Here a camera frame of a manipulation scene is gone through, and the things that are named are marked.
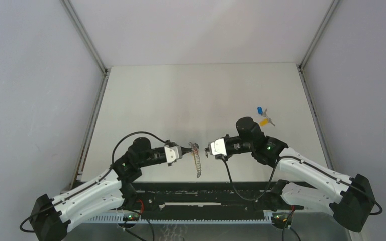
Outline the metal keyring with small rings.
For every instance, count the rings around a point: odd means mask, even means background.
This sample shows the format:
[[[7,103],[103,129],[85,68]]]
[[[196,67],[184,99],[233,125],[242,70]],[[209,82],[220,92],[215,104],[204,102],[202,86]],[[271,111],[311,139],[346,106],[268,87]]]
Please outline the metal keyring with small rings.
[[[199,178],[201,176],[201,173],[202,173],[202,167],[201,167],[200,155],[199,155],[199,146],[198,146],[198,144],[193,143],[193,142],[189,142],[189,145],[190,145],[191,152],[192,152],[193,159],[194,159],[194,163],[195,163],[197,178]]]

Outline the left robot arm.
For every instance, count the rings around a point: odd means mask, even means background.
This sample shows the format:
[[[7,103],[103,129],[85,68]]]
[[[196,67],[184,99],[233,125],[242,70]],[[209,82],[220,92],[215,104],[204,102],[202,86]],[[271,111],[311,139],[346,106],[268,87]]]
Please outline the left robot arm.
[[[63,240],[83,222],[111,209],[131,209],[137,203],[132,183],[142,168],[158,164],[171,166],[198,145],[182,147],[168,142],[153,148],[146,137],[136,138],[127,151],[92,180],[54,197],[36,199],[27,221],[38,240]]]

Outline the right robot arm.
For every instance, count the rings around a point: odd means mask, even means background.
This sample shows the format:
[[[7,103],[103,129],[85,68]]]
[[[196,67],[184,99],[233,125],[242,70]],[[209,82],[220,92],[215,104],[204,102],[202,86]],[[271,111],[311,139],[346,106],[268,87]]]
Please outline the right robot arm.
[[[263,194],[249,201],[263,199],[273,211],[289,205],[326,213],[352,232],[361,232],[369,216],[382,213],[365,176],[351,177],[311,161],[287,143],[267,136],[251,117],[237,120],[236,129],[235,137],[225,135],[209,142],[205,154],[227,162],[233,155],[250,153],[258,163],[272,168],[271,177],[282,171],[309,185],[288,180],[278,180],[274,185],[268,182]]]

